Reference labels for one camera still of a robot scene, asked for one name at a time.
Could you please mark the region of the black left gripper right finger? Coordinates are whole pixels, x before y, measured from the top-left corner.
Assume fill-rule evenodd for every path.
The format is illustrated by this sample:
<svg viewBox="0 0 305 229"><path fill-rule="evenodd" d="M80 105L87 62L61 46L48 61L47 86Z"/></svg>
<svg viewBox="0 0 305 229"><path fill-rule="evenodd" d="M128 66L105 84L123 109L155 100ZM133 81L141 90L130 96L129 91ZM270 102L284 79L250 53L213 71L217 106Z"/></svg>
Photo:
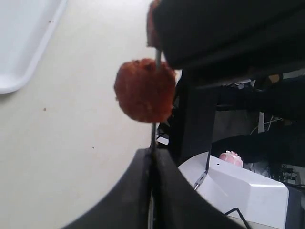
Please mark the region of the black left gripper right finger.
<svg viewBox="0 0 305 229"><path fill-rule="evenodd" d="M167 150L152 154L155 229L242 229L203 199L184 178Z"/></svg>

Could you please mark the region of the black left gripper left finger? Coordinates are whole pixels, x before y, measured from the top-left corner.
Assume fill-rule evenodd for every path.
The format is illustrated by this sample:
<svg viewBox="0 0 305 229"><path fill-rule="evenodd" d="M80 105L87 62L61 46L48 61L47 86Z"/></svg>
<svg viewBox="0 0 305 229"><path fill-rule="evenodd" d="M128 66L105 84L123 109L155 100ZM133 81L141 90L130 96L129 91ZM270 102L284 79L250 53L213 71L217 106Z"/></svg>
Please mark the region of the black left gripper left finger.
<svg viewBox="0 0 305 229"><path fill-rule="evenodd" d="M151 196L149 148L136 151L112 190L66 229L146 229Z"/></svg>

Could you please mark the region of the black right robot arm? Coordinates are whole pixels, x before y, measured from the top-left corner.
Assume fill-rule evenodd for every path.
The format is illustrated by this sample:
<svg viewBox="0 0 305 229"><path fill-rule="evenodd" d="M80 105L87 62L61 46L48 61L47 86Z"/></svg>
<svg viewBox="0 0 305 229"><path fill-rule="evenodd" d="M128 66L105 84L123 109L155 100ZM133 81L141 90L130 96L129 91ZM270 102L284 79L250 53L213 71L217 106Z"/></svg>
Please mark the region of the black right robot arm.
<svg viewBox="0 0 305 229"><path fill-rule="evenodd" d="M175 69L304 57L302 0L163 0L152 14L165 58Z"/></svg>

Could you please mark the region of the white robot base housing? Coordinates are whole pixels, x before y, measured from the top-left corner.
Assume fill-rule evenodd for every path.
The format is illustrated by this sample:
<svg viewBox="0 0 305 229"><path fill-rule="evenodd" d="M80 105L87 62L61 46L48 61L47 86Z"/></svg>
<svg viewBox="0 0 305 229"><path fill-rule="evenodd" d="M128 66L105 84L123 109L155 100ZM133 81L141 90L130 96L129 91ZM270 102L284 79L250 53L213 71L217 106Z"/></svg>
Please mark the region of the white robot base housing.
<svg viewBox="0 0 305 229"><path fill-rule="evenodd" d="M254 229L285 228L289 190L284 184L207 152L188 159L179 170L220 212L238 208Z"/></svg>

